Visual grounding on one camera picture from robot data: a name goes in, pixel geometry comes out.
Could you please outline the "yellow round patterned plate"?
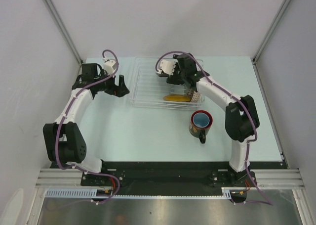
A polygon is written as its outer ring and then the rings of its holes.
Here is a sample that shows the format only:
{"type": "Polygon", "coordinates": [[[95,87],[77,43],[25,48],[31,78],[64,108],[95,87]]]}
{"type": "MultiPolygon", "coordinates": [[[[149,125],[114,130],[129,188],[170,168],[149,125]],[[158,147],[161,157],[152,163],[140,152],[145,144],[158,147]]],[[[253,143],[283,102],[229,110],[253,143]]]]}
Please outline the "yellow round patterned plate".
{"type": "Polygon", "coordinates": [[[173,101],[173,102],[190,102],[191,98],[188,95],[184,94],[170,94],[163,97],[165,101],[173,101]]]}

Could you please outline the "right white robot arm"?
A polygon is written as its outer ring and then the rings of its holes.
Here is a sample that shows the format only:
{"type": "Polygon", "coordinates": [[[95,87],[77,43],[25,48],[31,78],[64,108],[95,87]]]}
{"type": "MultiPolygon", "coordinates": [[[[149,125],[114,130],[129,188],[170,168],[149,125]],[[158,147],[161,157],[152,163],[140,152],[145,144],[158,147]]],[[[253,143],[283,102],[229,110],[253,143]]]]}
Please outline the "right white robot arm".
{"type": "Polygon", "coordinates": [[[172,60],[161,57],[155,71],[169,84],[185,85],[211,99],[225,112],[225,130],[232,140],[228,181],[239,186],[250,174],[250,144],[258,139],[260,121],[253,97],[239,96],[217,83],[191,53],[172,51],[172,60]]]}

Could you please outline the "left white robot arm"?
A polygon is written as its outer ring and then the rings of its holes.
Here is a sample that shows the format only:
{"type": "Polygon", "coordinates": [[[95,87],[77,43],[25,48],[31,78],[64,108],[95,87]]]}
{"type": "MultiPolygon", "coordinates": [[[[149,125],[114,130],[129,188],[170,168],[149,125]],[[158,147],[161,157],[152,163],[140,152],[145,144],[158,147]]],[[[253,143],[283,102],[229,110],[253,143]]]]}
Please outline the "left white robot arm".
{"type": "Polygon", "coordinates": [[[114,59],[105,60],[103,65],[85,63],[82,73],[72,86],[71,97],[61,115],[43,126],[43,136],[48,158],[62,169],[80,167],[85,172],[93,172],[92,180],[98,185],[108,182],[109,173],[102,169],[102,160],[87,152],[87,145],[79,129],[83,115],[96,94],[104,92],[116,97],[129,94],[124,76],[119,76],[115,84],[118,63],[114,59]]]}

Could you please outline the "black square floral plate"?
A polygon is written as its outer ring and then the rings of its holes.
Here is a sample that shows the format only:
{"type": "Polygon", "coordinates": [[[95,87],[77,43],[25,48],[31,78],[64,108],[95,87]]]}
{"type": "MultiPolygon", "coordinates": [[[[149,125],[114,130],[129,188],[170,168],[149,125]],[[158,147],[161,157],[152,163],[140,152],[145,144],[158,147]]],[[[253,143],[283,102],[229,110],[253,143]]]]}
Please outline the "black square floral plate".
{"type": "Polygon", "coordinates": [[[169,76],[172,76],[173,75],[173,72],[172,72],[172,68],[170,69],[169,67],[167,67],[167,71],[165,72],[162,68],[161,65],[158,66],[158,69],[156,70],[156,74],[159,76],[159,77],[169,77],[169,76]]]}

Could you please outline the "brown white patterned bowl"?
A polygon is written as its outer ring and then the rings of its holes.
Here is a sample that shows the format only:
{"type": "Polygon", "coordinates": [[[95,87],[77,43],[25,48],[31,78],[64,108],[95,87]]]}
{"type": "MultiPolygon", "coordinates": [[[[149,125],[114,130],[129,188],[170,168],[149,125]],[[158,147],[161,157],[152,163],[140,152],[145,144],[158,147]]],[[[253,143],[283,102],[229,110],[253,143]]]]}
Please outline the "brown white patterned bowl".
{"type": "Polygon", "coordinates": [[[191,103],[197,103],[201,99],[201,94],[193,89],[188,89],[186,95],[190,98],[191,103]]]}

